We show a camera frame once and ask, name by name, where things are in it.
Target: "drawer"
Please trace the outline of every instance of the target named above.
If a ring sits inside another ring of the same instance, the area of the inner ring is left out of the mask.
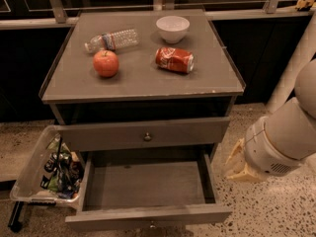
[[[74,151],[96,151],[221,142],[229,118],[188,118],[73,124],[58,127]]]
[[[224,221],[231,210],[211,180],[207,147],[92,152],[77,213],[66,223],[100,231]]]

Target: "clear bottle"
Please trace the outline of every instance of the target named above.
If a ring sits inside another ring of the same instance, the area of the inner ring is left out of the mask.
[[[117,49],[138,45],[139,35],[136,29],[126,29],[122,31],[105,33],[103,35],[91,38],[89,42],[85,43],[87,52],[95,53],[99,50],[105,49],[115,51]]]

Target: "floor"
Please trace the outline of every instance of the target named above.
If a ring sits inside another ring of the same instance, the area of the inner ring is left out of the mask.
[[[266,182],[251,184],[228,181],[223,174],[224,163],[237,140],[250,124],[267,116],[263,104],[234,106],[231,123],[219,144],[211,167],[215,190],[220,200],[232,209],[223,223],[167,227],[150,231],[105,231],[77,233],[64,222],[75,214],[68,207],[25,205],[20,221],[23,228],[13,233],[7,227],[14,203],[9,192],[0,192],[1,236],[316,236],[316,159],[310,157],[298,170],[282,178],[270,177]],[[15,180],[31,157],[41,131],[52,120],[23,123],[0,123],[0,181]]]

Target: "soda can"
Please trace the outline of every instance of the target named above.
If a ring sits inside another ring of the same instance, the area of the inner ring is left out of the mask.
[[[156,51],[156,64],[161,68],[189,74],[194,69],[194,56],[184,49],[161,47]]]

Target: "bowl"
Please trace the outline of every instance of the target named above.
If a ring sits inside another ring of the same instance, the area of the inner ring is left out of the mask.
[[[160,37],[167,43],[177,43],[187,34],[190,22],[179,16],[166,16],[156,22]]]

